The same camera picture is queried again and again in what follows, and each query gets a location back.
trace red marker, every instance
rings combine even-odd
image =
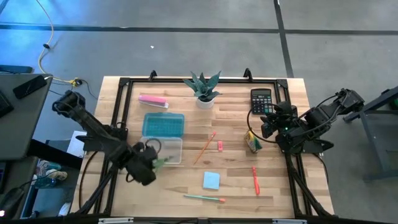
[[[257,180],[256,168],[254,166],[252,166],[251,169],[253,170],[254,188],[256,189],[256,195],[260,195],[260,186],[259,186],[259,182]]]

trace sticky note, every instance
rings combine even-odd
[[[205,178],[203,179],[203,188],[218,190],[220,188],[220,174],[205,172]]]

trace calculator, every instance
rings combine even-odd
[[[252,89],[250,91],[250,100],[253,114],[266,114],[274,112],[272,105],[262,105],[262,103],[272,103],[271,89]]]

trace wooden table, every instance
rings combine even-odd
[[[102,123],[109,124],[114,108],[120,77],[104,77],[95,116]],[[309,109],[304,80],[288,79],[290,98],[301,114]],[[180,165],[164,167],[157,180],[143,187],[136,182],[125,181],[126,170],[119,172],[112,216],[130,217],[223,217],[223,218],[288,218],[293,217],[292,199],[285,159],[276,144],[261,142],[263,149],[252,154],[243,139],[248,130],[246,116],[250,109],[250,89],[272,89],[272,100],[276,102],[273,87],[264,84],[220,83],[216,90],[222,93],[210,110],[198,109],[192,90],[183,83],[135,83],[132,89],[130,109],[127,119],[128,142],[134,144],[141,137],[144,115],[150,112],[167,111],[185,116],[182,162]],[[170,107],[165,110],[138,102],[139,95],[166,97]],[[123,111],[123,102],[119,115]],[[262,122],[258,116],[251,117],[251,126],[261,134]],[[217,134],[200,160],[194,159],[205,145],[212,132]],[[224,151],[218,152],[217,141],[223,141]],[[85,156],[81,172],[90,154]],[[93,193],[98,185],[103,153],[98,153],[89,164],[83,182],[83,201]],[[333,213],[325,171],[322,163],[311,154],[303,155],[307,184],[314,196]],[[257,167],[260,196],[256,196],[251,166]],[[219,190],[205,190],[204,171],[221,175]],[[72,211],[78,210],[78,187]],[[108,188],[103,196],[104,208]],[[302,193],[298,197],[304,212]],[[185,198],[184,194],[223,197],[225,203],[195,198]]]

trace gray floor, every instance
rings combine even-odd
[[[55,24],[70,26],[277,29],[272,0],[41,0]],[[394,0],[280,0],[286,29],[398,30]],[[0,22],[48,24],[35,1],[9,0]],[[49,31],[0,30],[0,64],[37,67]],[[367,101],[398,83],[398,35],[287,35],[294,77],[304,78],[315,106],[340,88],[352,88]],[[58,31],[43,60],[49,73],[87,80],[98,94],[104,75],[186,75],[190,70],[241,76],[286,77],[279,34],[187,32]],[[59,93],[64,86],[52,86]],[[85,86],[76,91],[94,112],[96,100]],[[50,94],[35,138],[68,139],[74,122],[51,112]],[[360,121],[338,120],[324,139],[330,193],[337,215],[398,223],[398,179],[365,184],[378,171]]]

